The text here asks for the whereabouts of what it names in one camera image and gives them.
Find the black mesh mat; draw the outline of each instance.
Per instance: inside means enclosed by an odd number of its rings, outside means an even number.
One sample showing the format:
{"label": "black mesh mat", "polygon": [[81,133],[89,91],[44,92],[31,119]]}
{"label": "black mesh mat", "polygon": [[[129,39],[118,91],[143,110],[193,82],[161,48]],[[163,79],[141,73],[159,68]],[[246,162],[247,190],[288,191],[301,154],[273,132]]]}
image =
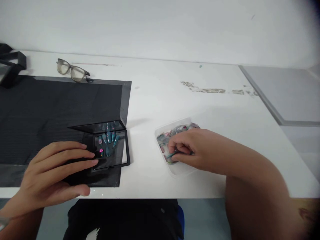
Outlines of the black mesh mat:
{"label": "black mesh mat", "polygon": [[[129,81],[79,84],[69,78],[19,76],[16,82],[10,89],[0,88],[0,187],[19,186],[23,165],[49,143],[83,141],[84,133],[67,128],[73,122],[120,114],[126,123]],[[116,177],[100,176],[101,184],[93,179],[79,182],[118,187],[121,169],[110,169],[110,173]]]}

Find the white desk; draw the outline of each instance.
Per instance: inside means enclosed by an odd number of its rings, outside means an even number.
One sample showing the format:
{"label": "white desk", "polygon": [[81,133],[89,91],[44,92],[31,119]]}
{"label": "white desk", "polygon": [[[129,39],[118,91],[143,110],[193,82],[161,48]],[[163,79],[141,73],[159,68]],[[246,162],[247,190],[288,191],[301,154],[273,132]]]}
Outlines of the white desk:
{"label": "white desk", "polygon": [[[171,177],[154,139],[159,126],[204,110],[211,114],[199,124],[270,159],[283,175],[291,197],[320,197],[320,184],[260,98],[246,92],[232,93],[241,89],[252,92],[237,66],[23,53],[28,67],[21,72],[24,75],[62,76],[56,70],[57,58],[62,58],[84,68],[94,79],[132,81],[127,120],[131,165],[122,168],[119,188],[92,188],[89,198],[223,197],[224,176],[196,171],[180,179]],[[196,92],[181,81],[193,82],[199,88],[225,89],[225,93]],[[0,188],[0,197],[12,197],[17,190]]]}

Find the black display case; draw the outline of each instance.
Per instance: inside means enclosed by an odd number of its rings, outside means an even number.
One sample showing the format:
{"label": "black display case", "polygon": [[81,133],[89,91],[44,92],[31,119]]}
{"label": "black display case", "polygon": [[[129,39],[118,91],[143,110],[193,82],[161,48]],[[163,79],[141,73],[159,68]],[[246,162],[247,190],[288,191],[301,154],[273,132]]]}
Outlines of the black display case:
{"label": "black display case", "polygon": [[69,128],[87,133],[86,139],[92,142],[87,150],[94,152],[99,160],[91,168],[92,173],[130,165],[127,128],[120,116],[108,117],[107,121],[76,123]]}

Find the left hand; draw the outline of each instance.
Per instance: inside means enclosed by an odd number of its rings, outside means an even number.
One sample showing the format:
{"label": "left hand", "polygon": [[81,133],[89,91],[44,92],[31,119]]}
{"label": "left hand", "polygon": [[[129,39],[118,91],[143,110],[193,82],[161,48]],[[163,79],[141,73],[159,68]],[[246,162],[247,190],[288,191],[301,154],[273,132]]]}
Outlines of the left hand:
{"label": "left hand", "polygon": [[78,142],[54,142],[41,149],[31,160],[20,190],[13,196],[0,216],[18,217],[39,208],[63,203],[78,196],[88,196],[85,185],[70,186],[62,180],[67,176],[95,166],[98,160],[87,160],[63,165],[70,159],[93,158],[94,153]]}

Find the finger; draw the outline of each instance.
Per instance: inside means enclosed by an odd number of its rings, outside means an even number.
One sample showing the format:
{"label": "finger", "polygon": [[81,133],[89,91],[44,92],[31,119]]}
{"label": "finger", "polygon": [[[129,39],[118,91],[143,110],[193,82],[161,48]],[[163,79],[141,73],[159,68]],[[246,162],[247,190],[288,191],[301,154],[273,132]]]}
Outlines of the finger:
{"label": "finger", "polygon": [[61,166],[70,159],[93,158],[94,155],[94,153],[83,149],[65,150],[37,163],[34,167],[37,173],[42,173]]}
{"label": "finger", "polygon": [[87,145],[79,142],[53,142],[42,148],[38,154],[31,160],[30,164],[40,162],[58,152],[68,149],[86,149]]}
{"label": "finger", "polygon": [[180,152],[183,152],[183,153],[185,153],[185,154],[188,154],[188,155],[190,155],[190,149],[187,147],[187,146],[185,146],[184,144],[182,144],[182,143],[177,143],[177,149],[180,151]]}
{"label": "finger", "polygon": [[178,134],[174,135],[173,137],[171,137],[169,140],[169,143],[168,143],[169,152],[173,153],[177,144],[180,144],[180,146],[181,146],[181,144],[185,145],[185,146],[189,146],[190,143],[191,143],[191,141],[190,141],[190,135],[189,135],[188,131],[178,133]]}
{"label": "finger", "polygon": [[80,161],[75,163],[66,164],[54,169],[51,169],[47,172],[41,173],[39,175],[39,179],[41,180],[40,188],[45,189],[61,180],[65,179],[67,176],[80,172],[84,169],[91,168],[97,163],[99,160],[87,160],[87,161]]}
{"label": "finger", "polygon": [[71,186],[63,189],[55,196],[55,202],[65,202],[78,196],[88,196],[90,188],[85,184]]}
{"label": "finger", "polygon": [[183,163],[188,164],[188,165],[195,167],[195,168],[198,168],[198,166],[199,166],[199,161],[198,161],[199,158],[197,156],[177,153],[177,154],[173,155],[171,159],[173,161],[183,162]]}

